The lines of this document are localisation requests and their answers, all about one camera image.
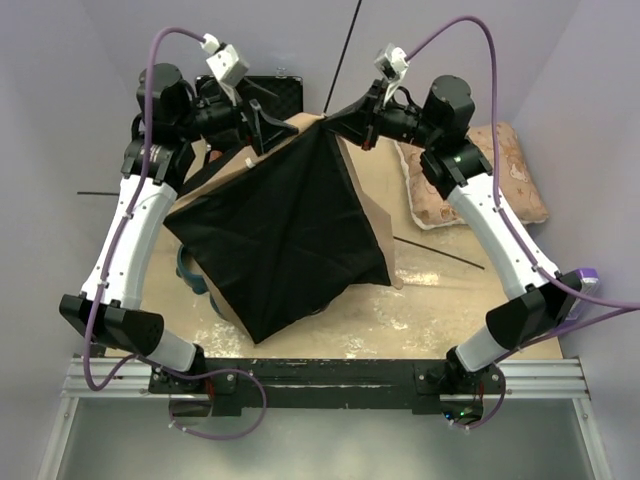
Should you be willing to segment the black poker chip case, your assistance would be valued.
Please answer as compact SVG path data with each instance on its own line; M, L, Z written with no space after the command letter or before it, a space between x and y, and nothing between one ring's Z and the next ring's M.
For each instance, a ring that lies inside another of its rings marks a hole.
M269 116L288 120L304 111L303 80L296 76L246 76L236 87L245 100L256 99ZM212 74L195 78L195 92L209 103L226 97Z

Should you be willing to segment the purple box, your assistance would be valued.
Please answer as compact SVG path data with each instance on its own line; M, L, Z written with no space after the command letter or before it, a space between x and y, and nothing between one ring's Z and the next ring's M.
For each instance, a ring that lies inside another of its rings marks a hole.
M584 295L593 296L600 286L600 277L595 268L582 267L576 269L575 272L581 282L580 292ZM589 303L585 300L577 298L569 311L565 322L576 323L588 308Z

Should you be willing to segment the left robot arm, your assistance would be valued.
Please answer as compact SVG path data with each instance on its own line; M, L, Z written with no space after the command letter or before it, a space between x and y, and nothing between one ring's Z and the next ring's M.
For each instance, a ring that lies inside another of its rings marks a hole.
M161 315L140 308L160 228L195 159L192 144L233 131L263 155L298 130L234 91L197 96L172 64L143 71L139 81L141 113L132 123L114 218L90 276L78 294L62 297L59 312L88 345L145 357L171 369L183 391L196 392L207 380L196 346L166 329Z

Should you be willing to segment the beige and black pet tent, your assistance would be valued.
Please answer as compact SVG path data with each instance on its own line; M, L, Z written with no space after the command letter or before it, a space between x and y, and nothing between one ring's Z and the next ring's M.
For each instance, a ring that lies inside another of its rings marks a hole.
M200 268L222 317L261 343L348 287L400 287L392 222L367 195L325 118L271 152L235 148L192 175L165 224Z

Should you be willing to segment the beige patterned pet cushion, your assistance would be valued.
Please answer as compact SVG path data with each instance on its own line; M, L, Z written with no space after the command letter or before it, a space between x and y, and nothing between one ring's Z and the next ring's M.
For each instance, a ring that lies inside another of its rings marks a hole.
M549 212L533 183L516 131L510 124L499 122L497 141L502 194L522 224L545 222ZM420 166L422 150L400 142L395 147L405 178L411 216L418 227L431 230L462 224L464 220L424 177Z

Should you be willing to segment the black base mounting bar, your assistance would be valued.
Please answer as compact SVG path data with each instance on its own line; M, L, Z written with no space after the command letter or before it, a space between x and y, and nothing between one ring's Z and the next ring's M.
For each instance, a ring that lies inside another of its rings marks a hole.
M444 360L338 360L209 358L213 377L186 380L153 369L149 390L167 395L181 416L238 416L243 410L275 409L409 410L417 415L442 413L474 419L489 395L506 391L495 366L456 374Z

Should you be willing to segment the teal double pet bowl stand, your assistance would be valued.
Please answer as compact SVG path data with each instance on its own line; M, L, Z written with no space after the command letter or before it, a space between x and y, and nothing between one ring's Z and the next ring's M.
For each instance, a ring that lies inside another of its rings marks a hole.
M197 273L195 267L196 264L190 252L184 245L180 245L176 254L176 275L184 281L194 294L207 294L211 308L220 318L223 318L220 309L209 292L203 275L201 273Z

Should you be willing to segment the aluminium frame rail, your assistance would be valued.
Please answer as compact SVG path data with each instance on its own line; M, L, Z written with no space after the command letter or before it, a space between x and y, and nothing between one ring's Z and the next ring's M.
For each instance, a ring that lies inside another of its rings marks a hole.
M507 360L500 364L506 379L508 399L570 399L590 397L589 389L577 360ZM149 395L151 367L129 361L101 391L89 389L84 379L83 362L75 358L67 370L62 398L138 399Z

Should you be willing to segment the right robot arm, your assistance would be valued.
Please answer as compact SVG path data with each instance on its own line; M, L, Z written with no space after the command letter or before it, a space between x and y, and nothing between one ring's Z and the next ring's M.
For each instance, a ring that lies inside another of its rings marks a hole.
M374 81L363 97L324 125L364 150L379 137L420 148L427 181L472 229L496 269L506 303L490 310L485 327L447 355L446 382L466 393L480 382L481 369L559 327L581 280L575 272L560 272L494 189L497 166L467 135L475 104L463 79L436 78L422 107L387 100L387 90L385 81Z

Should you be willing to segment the black tent pole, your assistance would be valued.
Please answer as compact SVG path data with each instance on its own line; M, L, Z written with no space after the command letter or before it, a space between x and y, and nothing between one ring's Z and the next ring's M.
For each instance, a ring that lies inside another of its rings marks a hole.
M362 3L363 3L362 0L357 0L356 3L355 3L354 11L353 11L353 14L351 16L351 20L350 20L350 23L349 23L349 26L348 26L348 29L347 29L347 32L346 32L342 47L341 47L341 51L340 51L340 54L339 54L339 57L338 57L336 68L334 70L334 73L333 73L333 76L332 76L332 79L331 79L331 84L330 84L330 87L329 87L329 90L328 90L328 93L327 93L327 96L326 96L326 99L325 99L325 102L324 102L324 106L323 106L323 109L322 109L323 115L326 115L328 113L328 111L329 111L331 100L332 100L334 92L335 92L336 84L337 84L337 81L338 81L338 78L339 78L343 63L344 63L344 59L345 59L346 53L348 51L348 48L349 48L349 45L350 45L350 42L351 42L351 38L352 38L353 31L354 31L356 22L358 20L359 14L360 14L360 10L362 8Z
M427 245L423 245L421 243L417 243L417 242L414 242L414 241L411 241L411 240L408 240L408 239L404 239L404 238L401 238L401 237L398 237L398 236L393 236L393 239L395 241L398 241L398 242L401 242L401 243L404 243L404 244L407 244L407 245L411 245L413 247L417 247L417 248L420 248L422 250L426 250L426 251L429 251L431 253L434 253L434 254L437 254L437 255L452 259L454 261L463 263L465 265L468 265L468 266L471 266L471 267L474 267L474 268L477 268L477 269L480 269L480 270L486 270L486 268L483 265L480 265L480 264L478 264L476 262L473 262L471 260L465 259L463 257L457 256L457 255L454 255L454 254L451 254L451 253L448 253L448 252L445 252L443 250L439 250L439 249L436 249L436 248L433 248L433 247L430 247L430 246L427 246Z

